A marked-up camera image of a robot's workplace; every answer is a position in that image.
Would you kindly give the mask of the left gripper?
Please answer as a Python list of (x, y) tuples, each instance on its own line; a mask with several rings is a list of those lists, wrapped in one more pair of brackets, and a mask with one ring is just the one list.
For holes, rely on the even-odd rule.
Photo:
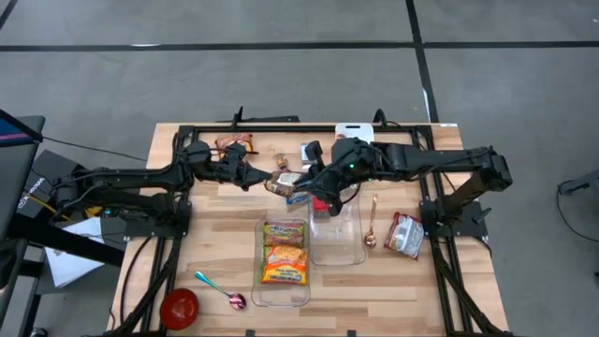
[(263, 184), (268, 181), (272, 174), (247, 165), (243, 158), (247, 155), (246, 148), (234, 142), (218, 153), (222, 156), (217, 162), (209, 164), (207, 177), (218, 183), (233, 183), (242, 190), (248, 190), (251, 186)]

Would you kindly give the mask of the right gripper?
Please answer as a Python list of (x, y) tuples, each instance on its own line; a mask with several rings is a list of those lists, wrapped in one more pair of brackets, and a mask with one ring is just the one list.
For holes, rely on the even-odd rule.
[(337, 216), (343, 208), (341, 192), (355, 181), (356, 155), (341, 154), (330, 164), (311, 165), (309, 172), (299, 178), (296, 192), (306, 192), (327, 202), (329, 214)]

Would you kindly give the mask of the brown snack packet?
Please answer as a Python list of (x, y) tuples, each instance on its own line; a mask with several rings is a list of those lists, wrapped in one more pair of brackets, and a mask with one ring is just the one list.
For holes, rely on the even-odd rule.
[(275, 171), (264, 182), (265, 189), (277, 196), (291, 197), (294, 193), (294, 182), (302, 174), (294, 171)]

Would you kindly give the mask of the copper spoon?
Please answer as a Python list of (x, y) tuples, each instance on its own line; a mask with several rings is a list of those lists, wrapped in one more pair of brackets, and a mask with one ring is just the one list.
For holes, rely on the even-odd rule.
[(370, 222), (369, 222), (369, 230), (367, 231), (367, 233), (364, 237), (364, 244), (370, 249), (373, 249), (377, 244), (377, 240), (376, 240), (374, 230), (373, 230), (377, 204), (378, 204), (378, 196), (373, 195)]

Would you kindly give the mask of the orange chicken ramen pack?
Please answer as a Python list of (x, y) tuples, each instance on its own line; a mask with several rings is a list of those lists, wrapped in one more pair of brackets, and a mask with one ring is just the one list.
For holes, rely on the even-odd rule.
[(261, 267), (261, 284), (306, 286), (308, 251), (289, 245), (265, 246)]

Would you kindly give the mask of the red roast beef ramen pack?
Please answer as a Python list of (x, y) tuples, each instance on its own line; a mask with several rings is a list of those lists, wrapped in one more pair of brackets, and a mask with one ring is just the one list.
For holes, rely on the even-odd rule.
[(395, 212), (387, 232), (384, 247), (412, 259), (417, 259), (423, 239), (424, 227), (410, 215)]

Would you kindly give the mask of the orange red ramen pack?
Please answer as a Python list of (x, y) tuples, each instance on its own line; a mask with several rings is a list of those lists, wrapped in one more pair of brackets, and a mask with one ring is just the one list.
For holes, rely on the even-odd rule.
[(232, 134), (217, 138), (214, 144), (218, 156), (223, 158), (228, 153), (253, 154), (252, 137), (251, 134)]

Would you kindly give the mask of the white rectangular tray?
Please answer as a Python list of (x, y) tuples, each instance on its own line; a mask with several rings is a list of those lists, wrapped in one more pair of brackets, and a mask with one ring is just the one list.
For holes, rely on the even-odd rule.
[(335, 139), (358, 138), (368, 143), (374, 141), (374, 129), (368, 123), (339, 123), (335, 125)]

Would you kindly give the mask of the clear plastic storage bin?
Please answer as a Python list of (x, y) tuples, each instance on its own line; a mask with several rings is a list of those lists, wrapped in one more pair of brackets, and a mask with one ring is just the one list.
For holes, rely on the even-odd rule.
[(341, 197), (345, 204), (340, 214), (331, 216), (328, 221), (314, 220), (313, 197), (309, 199), (310, 258), (315, 265), (350, 266), (366, 259), (358, 196), (357, 184), (343, 190)]
[(280, 284), (261, 284), (261, 267), (263, 262), (264, 239), (262, 226), (266, 222), (302, 222), (304, 224), (304, 249), (309, 253), (309, 233), (307, 225), (303, 220), (299, 219), (283, 219), (283, 220), (262, 220), (256, 225), (255, 229), (255, 259), (254, 259), (254, 276), (253, 286), (251, 291), (252, 302), (261, 307), (301, 307), (305, 305), (311, 297), (310, 288), (310, 262), (308, 260), (308, 284), (306, 286), (295, 285), (280, 285)]

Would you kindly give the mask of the iridescent rainbow spoon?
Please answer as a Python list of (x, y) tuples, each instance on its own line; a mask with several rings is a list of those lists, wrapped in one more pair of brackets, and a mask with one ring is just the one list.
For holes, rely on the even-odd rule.
[(208, 286), (216, 289), (221, 294), (225, 295), (227, 297), (227, 299), (228, 299), (228, 302), (229, 302), (230, 306), (234, 310), (240, 311), (240, 310), (243, 310), (243, 309), (246, 308), (247, 301), (246, 301), (245, 297), (242, 294), (240, 294), (240, 293), (229, 293), (229, 292), (226, 292), (222, 287), (220, 287), (216, 283), (214, 283), (210, 278), (208, 278), (201, 271), (196, 271), (194, 273), (194, 276), (198, 280), (202, 281), (203, 283), (207, 284)]

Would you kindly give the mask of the red bowl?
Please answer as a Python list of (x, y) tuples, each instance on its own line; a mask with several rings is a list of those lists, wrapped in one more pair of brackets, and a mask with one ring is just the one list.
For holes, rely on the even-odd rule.
[(197, 319), (199, 302), (196, 294), (187, 288), (177, 288), (163, 299), (159, 317), (168, 330), (184, 330)]

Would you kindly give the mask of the white paper sheet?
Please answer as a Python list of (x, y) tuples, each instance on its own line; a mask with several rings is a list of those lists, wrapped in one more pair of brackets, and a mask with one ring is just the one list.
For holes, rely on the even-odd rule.
[[(66, 226), (65, 230), (79, 236), (88, 237), (92, 241), (104, 243), (99, 217), (89, 218)], [(67, 286), (87, 273), (104, 266), (102, 262), (74, 256), (57, 249), (45, 248), (44, 251), (50, 264), (51, 277), (56, 287)]]

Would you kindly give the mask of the black box white lettering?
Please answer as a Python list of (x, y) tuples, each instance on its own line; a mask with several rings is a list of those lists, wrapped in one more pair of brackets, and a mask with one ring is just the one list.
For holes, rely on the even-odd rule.
[(50, 219), (57, 206), (53, 186), (60, 178), (80, 169), (82, 165), (44, 150), (29, 171), (16, 212), (38, 220)]

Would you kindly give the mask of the black metal table frame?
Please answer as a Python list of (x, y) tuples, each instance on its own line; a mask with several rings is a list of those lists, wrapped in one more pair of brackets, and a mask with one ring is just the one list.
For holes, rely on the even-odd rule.
[[(274, 155), (285, 154), (299, 168), (300, 144), (319, 140), (324, 160), (330, 161), (334, 124), (241, 124), (237, 130), (225, 124), (201, 123), (199, 138), (214, 145), (223, 135), (253, 135), (252, 166), (276, 169)], [(429, 193), (433, 178), (428, 178)], [(379, 240), (394, 212), (419, 215), (426, 195), (416, 183), (363, 184), (359, 206), (362, 229), (369, 225), (372, 195), (378, 194), (374, 221)], [(431, 244), (425, 240), (418, 260), (401, 257), (377, 246), (366, 261), (354, 266), (311, 267), (311, 297), (300, 307), (261, 307), (250, 299), (254, 281), (255, 226), (258, 220), (298, 218), (302, 212), (286, 212), (283, 198), (267, 192), (262, 183), (249, 192), (224, 183), (195, 183), (190, 192), (191, 224), (178, 259), (174, 288), (195, 292), (200, 313), (187, 329), (169, 331), (173, 336), (449, 336), (446, 324), (465, 331), (458, 296), (433, 266)], [(130, 314), (147, 291), (158, 239), (140, 251), (126, 282), (124, 315)], [(498, 330), (509, 330), (489, 250), (476, 239), (457, 239), (456, 252), (462, 281), (468, 294)], [(243, 310), (233, 309), (226, 297), (193, 276), (202, 271), (224, 290), (240, 292), (248, 301)]]

